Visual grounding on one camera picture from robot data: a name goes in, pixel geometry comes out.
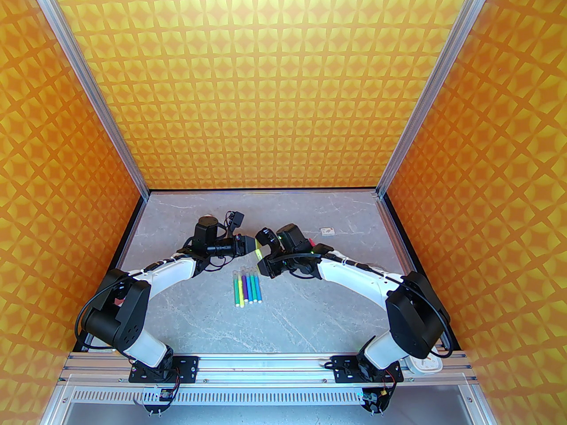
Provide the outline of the small circuit board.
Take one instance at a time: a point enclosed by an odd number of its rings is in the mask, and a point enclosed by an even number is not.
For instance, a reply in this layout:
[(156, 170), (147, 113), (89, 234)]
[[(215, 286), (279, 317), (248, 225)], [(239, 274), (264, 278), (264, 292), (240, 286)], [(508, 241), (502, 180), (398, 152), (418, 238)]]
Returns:
[(149, 417), (157, 415), (162, 417), (162, 414), (167, 411), (174, 403), (178, 395), (178, 388), (164, 388), (161, 389), (159, 394), (159, 401), (154, 405), (144, 405), (144, 409), (148, 413)]
[(391, 401), (393, 388), (363, 389), (362, 407), (371, 415), (383, 415)]

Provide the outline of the perforated metal strip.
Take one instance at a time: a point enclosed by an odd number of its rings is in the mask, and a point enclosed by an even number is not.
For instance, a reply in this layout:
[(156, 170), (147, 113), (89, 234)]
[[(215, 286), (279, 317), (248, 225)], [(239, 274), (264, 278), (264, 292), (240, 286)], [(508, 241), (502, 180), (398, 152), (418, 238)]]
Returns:
[[(162, 388), (75, 388), (66, 401), (71, 404), (154, 405)], [(362, 405), (363, 388), (213, 389), (182, 388), (172, 406), (353, 406)]]

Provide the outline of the white rounded clock device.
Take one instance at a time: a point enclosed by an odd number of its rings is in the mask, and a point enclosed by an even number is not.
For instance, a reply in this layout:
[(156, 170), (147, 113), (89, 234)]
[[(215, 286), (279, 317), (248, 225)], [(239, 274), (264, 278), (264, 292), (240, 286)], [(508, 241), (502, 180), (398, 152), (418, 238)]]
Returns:
[(441, 372), (443, 368), (441, 358), (429, 354), (425, 359), (419, 359), (414, 356), (405, 357), (405, 363), (408, 370), (416, 376), (429, 376)]

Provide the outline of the black table edge strip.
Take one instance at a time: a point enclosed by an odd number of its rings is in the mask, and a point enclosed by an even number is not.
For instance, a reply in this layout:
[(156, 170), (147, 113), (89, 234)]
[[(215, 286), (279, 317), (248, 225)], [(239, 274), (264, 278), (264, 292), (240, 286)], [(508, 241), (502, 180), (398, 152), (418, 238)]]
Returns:
[(147, 202), (148, 200), (143, 196), (139, 197), (132, 215), (128, 221), (128, 224), (126, 225), (125, 231), (122, 234), (118, 246), (116, 247), (115, 253), (111, 259), (108, 269), (120, 268), (124, 263), (126, 254), (129, 251), (129, 247), (133, 241), (136, 229), (138, 228), (140, 220), (143, 216)]
[(384, 193), (383, 196), (383, 200), (385, 203), (385, 206), (388, 209), (388, 213), (389, 216), (391, 217), (392, 221), (393, 221), (393, 225), (397, 230), (397, 233), (399, 233), (399, 239), (401, 240), (401, 245), (403, 245), (405, 252), (407, 253), (406, 258), (408, 260), (411, 259), (411, 264), (413, 265), (413, 270), (423, 274), (426, 276), (426, 273), (424, 271), (423, 265), (421, 263), (421, 261), (419, 260), (419, 257), (411, 243), (411, 240), (409, 239), (409, 236), (407, 234), (407, 232), (405, 231), (405, 228), (403, 227), (403, 224), (399, 218), (399, 215), (396, 212), (396, 209), (394, 207), (394, 205), (392, 204), (392, 201), (388, 195), (387, 192)]

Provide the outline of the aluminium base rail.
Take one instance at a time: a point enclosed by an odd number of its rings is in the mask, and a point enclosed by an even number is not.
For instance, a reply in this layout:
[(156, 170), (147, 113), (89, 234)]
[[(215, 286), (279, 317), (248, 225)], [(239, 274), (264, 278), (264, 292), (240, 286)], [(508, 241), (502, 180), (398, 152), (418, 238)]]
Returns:
[[(300, 386), (337, 384), (334, 375), (323, 366), (330, 361), (331, 354), (201, 354), (198, 356), (196, 385), (219, 386)], [(441, 372), (434, 375), (416, 376), (405, 363), (399, 361), (406, 383), (423, 385), (477, 384), (478, 380), (468, 358), (457, 352), (442, 360)], [(59, 382), (76, 380), (93, 383), (128, 382), (130, 368), (128, 360), (110, 353), (71, 353), (63, 365)], [(371, 386), (381, 384), (350, 384)]]

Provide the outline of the aluminium frame post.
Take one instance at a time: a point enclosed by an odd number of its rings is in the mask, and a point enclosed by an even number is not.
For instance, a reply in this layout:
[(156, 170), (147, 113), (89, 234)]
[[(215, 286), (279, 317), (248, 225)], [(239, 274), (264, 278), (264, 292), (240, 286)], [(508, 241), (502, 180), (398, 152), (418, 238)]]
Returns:
[(434, 64), (423, 91), (411, 112), (384, 172), (375, 188), (377, 202), (383, 201), (395, 175), (403, 164), (427, 114), (433, 107), (459, 53), (470, 34), (486, 0), (464, 0), (451, 27), (441, 53)]
[(87, 98), (103, 125), (103, 128), (119, 154), (122, 163), (126, 167), (130, 178), (133, 180), (138, 192), (140, 193), (142, 200), (148, 201), (150, 197), (149, 187), (126, 144), (121, 131), (119, 130), (119, 126), (111, 114), (107, 101), (105, 97), (103, 97), (97, 81), (95, 81), (95, 77), (87, 64), (84, 54), (80, 49), (75, 35), (73, 34), (59, 3), (57, 0), (37, 0), (37, 3), (47, 19), (51, 30), (54, 32), (55, 38), (61, 46), (65, 57), (69, 61), (75, 75), (77, 75), (77, 78), (83, 87), (83, 91), (87, 95)]

